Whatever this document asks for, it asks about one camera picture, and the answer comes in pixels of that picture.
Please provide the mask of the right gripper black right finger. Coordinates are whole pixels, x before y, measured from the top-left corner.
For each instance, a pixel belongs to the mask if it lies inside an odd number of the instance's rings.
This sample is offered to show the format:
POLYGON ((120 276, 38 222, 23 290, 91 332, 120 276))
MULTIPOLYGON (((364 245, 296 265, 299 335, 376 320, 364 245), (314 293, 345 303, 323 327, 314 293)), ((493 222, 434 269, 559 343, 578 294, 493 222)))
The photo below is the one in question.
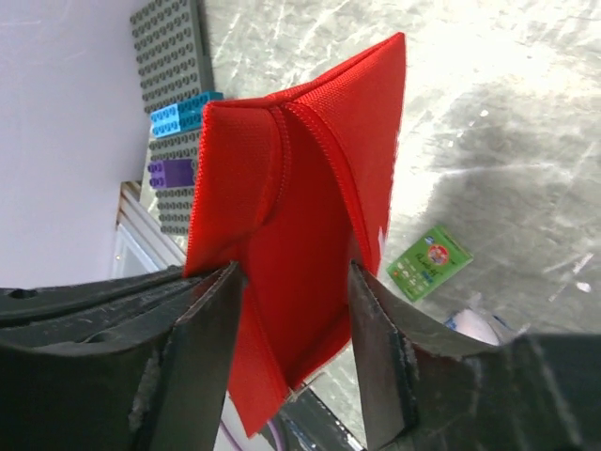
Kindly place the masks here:
POLYGON ((351 264, 348 302, 371 450, 596 450, 600 338, 491 346, 396 298, 351 264))

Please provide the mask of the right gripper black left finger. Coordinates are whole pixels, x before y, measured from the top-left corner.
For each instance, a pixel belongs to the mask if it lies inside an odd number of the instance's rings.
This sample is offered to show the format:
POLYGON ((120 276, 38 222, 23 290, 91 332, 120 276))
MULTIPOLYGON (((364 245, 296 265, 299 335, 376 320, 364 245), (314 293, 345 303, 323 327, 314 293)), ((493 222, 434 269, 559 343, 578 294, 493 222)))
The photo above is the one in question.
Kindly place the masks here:
POLYGON ((1 292, 5 450, 210 450, 239 330, 236 263, 1 292))

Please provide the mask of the green medicine box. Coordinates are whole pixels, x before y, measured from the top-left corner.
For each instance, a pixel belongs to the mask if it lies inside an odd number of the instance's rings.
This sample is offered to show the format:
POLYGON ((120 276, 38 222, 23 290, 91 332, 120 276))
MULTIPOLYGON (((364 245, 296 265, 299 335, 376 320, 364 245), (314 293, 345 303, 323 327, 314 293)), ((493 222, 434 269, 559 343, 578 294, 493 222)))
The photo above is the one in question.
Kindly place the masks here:
POLYGON ((412 303, 420 301, 473 261, 443 225, 428 229, 387 268, 387 273, 412 303))

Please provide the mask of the red first aid pouch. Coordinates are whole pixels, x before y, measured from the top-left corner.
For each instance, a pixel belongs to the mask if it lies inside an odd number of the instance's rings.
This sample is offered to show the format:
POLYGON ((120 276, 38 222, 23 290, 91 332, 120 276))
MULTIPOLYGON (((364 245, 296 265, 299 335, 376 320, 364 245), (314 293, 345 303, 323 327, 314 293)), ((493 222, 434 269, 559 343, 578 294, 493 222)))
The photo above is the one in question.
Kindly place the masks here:
POLYGON ((248 435, 349 341, 347 272, 378 270, 406 79, 397 33, 314 81, 203 111, 185 273, 247 278, 229 394, 248 435))

